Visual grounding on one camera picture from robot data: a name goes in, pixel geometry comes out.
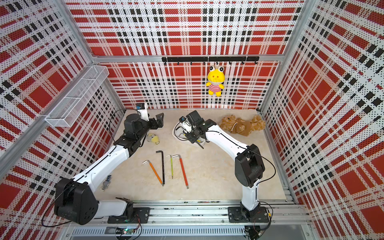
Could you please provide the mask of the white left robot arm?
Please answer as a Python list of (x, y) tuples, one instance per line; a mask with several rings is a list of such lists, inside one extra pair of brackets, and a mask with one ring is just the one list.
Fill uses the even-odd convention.
[(131, 220), (133, 204), (125, 198), (99, 201), (94, 193), (107, 176), (121, 163), (132, 157), (142, 146), (150, 130), (162, 128), (164, 114), (150, 119), (146, 111), (130, 114), (124, 121), (124, 133), (99, 160), (71, 179), (63, 178), (55, 186), (54, 213), (79, 225), (92, 219), (116, 216)]

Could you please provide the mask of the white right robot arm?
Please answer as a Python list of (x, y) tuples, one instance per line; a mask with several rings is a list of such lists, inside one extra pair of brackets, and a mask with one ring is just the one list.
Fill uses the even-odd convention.
[(205, 139), (216, 144), (234, 160), (235, 176), (243, 185), (241, 207), (249, 212), (259, 208), (258, 184), (265, 171), (259, 148), (254, 144), (246, 145), (237, 141), (213, 120), (205, 121), (197, 111), (181, 117), (179, 122), (185, 129), (187, 141), (194, 144), (199, 138)]

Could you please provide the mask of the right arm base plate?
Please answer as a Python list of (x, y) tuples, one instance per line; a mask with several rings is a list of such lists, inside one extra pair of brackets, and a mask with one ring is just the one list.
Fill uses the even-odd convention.
[(256, 207), (252, 211), (243, 207), (229, 207), (228, 216), (230, 223), (266, 224), (270, 221), (267, 208), (265, 207)]

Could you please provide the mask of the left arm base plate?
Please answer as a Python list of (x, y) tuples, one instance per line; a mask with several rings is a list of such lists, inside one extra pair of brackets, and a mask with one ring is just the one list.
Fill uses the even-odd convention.
[(150, 216), (151, 208), (133, 207), (122, 216), (110, 216), (108, 224), (147, 224)]

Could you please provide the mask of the red handled hex key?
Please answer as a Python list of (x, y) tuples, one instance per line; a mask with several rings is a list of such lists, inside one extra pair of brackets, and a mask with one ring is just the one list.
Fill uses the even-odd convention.
[(189, 184), (188, 184), (188, 180), (187, 180), (187, 176), (186, 176), (186, 172), (185, 172), (185, 168), (184, 168), (183, 159), (182, 159), (181, 155), (172, 155), (172, 157), (173, 158), (178, 158), (179, 161), (180, 161), (180, 165), (181, 165), (181, 169), (182, 169), (185, 185), (186, 185), (186, 188), (188, 190), (189, 189)]

